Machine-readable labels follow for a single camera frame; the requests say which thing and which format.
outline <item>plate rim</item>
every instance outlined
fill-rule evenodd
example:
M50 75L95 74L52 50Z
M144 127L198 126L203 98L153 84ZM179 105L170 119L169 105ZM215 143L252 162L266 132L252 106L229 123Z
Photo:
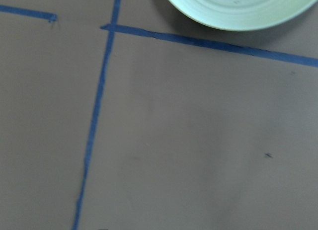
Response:
M264 25L259 25L259 26L251 26L251 27L242 27L242 28L226 28L226 27L220 27L220 26L215 26L212 24L208 24L206 22L203 22L189 14L187 14L187 12L185 12L184 10L182 10L181 8L179 8L177 6L177 4L175 3L175 1L173 0L168 0L175 8L177 8L181 13L183 13L184 15L186 15L187 17L191 18L192 20L203 24L205 26L211 27L211 28L216 28L219 30L225 30L225 31L255 31L255 30L261 30L261 29L267 29L273 26L277 26L280 25L282 23L285 23L291 19L294 19L295 17L297 17L298 15L302 14L303 12L305 12L306 10L308 10L310 7L312 7L318 0L311 0L309 3L307 3L305 6L303 6L301 9L295 11L294 13L291 13L289 16L286 16L284 19L280 19L277 20L275 22L269 23L269 24L264 24Z

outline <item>black mark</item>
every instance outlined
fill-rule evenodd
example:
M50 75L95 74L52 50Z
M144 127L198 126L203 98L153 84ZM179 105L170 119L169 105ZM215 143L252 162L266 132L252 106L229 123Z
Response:
M271 153L265 153L265 158L273 158Z

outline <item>ceramic plate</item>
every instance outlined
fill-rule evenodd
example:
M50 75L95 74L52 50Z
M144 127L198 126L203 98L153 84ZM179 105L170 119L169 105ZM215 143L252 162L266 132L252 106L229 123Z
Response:
M299 15L317 0L169 0L204 25L233 31L257 30Z

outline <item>gray floor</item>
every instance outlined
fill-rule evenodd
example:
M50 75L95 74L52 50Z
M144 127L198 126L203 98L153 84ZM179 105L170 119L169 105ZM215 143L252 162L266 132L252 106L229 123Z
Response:
M59 16L0 13L1 229L72 227L113 1L1 0ZM318 58L317 16L236 33L122 0L118 23ZM117 33L79 230L316 230L317 71Z

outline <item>tape strip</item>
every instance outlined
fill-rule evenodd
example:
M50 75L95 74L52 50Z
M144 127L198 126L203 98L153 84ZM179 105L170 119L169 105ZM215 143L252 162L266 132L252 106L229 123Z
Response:
M58 19L58 16L53 13L37 11L37 10L28 10L28 9L17 8L17 7L6 6L6 5L0 5L0 11L45 19L45 20L48 20L49 23L56 21Z
M101 29L110 30L110 25L109 24L104 25L101 27ZM125 33L125 34L143 36L143 37L152 37L159 40L166 40L166 41L171 41L171 42L176 42L181 44L200 46L200 47L209 48L209 49L228 51L228 52L233 52L233 53L238 53L243 55L251 55L251 56L256 56L256 57L261 57L261 58L266 58L271 60L279 60L279 61L284 61L284 62L289 62L294 64L318 67L318 59L311 58L311 57L298 56L298 55L292 55L292 54L268 51L268 50L261 50L261 49L243 47L238 45L231 45L228 43L223 43L218 41L196 39L192 37L186 37L186 36L175 35L175 34L158 33L158 32L147 31L147 30L125 26L125 25L116 25L115 31L120 33Z
M94 110L93 110L93 114L92 114L92 119L90 122L90 129L89 129L88 140L87 140L87 144L86 144L83 179L82 179L82 184L81 184L81 188L80 188L78 201L76 204L76 213L75 213L75 219L74 219L72 230L77 230L79 227L80 214L81 214L81 208L82 208L83 197L84 197L84 192L85 192L86 180L87 180L87 175L88 175L88 170L89 170L92 149L93 149L93 145L94 145L94 139L95 139L95 134L96 134L98 116L99 116L99 112L100 112L101 100L103 97L104 86L105 86L105 81L106 81L107 65L108 65L109 57L110 57L113 42L114 42L115 27L116 27L118 15L119 15L120 1L121 0L115 0L115 2L114 2L111 23L109 25L109 33L108 33L108 38L107 38L107 43L106 43L106 50L105 50L105 54L104 54L104 59L103 59L103 64L102 64L100 76L99 76L98 88L97 88L97 93L96 93L96 98L95 98L95 105L94 105Z

